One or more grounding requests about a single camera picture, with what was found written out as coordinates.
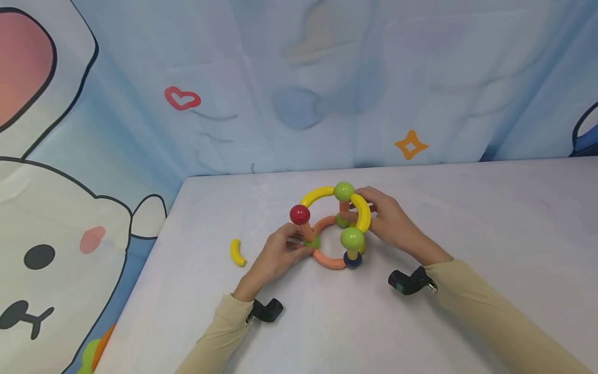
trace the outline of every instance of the beige sleeve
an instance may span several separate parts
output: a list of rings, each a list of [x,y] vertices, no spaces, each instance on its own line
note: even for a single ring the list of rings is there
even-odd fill
[[[471,325],[511,373],[591,371],[460,260],[425,266],[440,304]]]
[[[253,302],[241,302],[231,295],[223,296],[212,324],[175,374],[221,374],[249,331],[251,323],[246,320],[253,305]]]

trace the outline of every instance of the orange star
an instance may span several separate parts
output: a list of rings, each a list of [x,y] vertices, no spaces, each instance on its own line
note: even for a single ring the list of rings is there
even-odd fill
[[[410,144],[414,147],[412,150],[407,147]],[[429,147],[428,144],[424,144],[419,140],[414,130],[409,130],[405,139],[396,142],[395,145],[403,152],[405,160],[411,160],[413,156]]]

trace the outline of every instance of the left hand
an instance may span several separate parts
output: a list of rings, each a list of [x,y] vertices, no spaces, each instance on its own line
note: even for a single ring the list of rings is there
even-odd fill
[[[291,237],[297,237],[298,233],[297,225],[286,223],[268,237],[264,249],[233,292],[235,299],[253,301],[266,283],[278,278],[295,262],[313,253],[313,248],[287,241]],[[288,251],[287,248],[293,248],[294,251]]]

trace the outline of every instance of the black clip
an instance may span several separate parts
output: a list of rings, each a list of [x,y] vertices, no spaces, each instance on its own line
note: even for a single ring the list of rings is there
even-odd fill
[[[438,292],[436,283],[426,274],[426,269],[418,267],[411,276],[401,273],[398,270],[393,271],[388,277],[388,284],[403,295],[412,295],[423,287],[430,287],[434,293]]]
[[[263,322],[274,322],[283,309],[285,307],[276,299],[270,300],[266,306],[256,299],[254,300],[254,307],[251,309],[251,315]]]

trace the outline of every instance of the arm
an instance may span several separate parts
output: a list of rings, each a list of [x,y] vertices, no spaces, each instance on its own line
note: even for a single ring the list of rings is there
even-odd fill
[[[512,373],[591,373],[467,264],[453,260],[423,234],[392,197],[372,187],[356,191],[374,204],[370,230],[419,263],[438,286],[438,301],[469,323]],[[357,214],[341,213],[356,221]]]
[[[243,341],[251,319],[255,296],[268,282],[281,276],[291,265],[313,253],[297,243],[298,227],[287,223],[272,233],[253,266],[232,294],[225,295],[216,308],[212,324],[187,354],[176,374],[221,374],[230,356]]]
[[[425,266],[440,305],[484,338],[511,373],[591,371],[460,260]]]

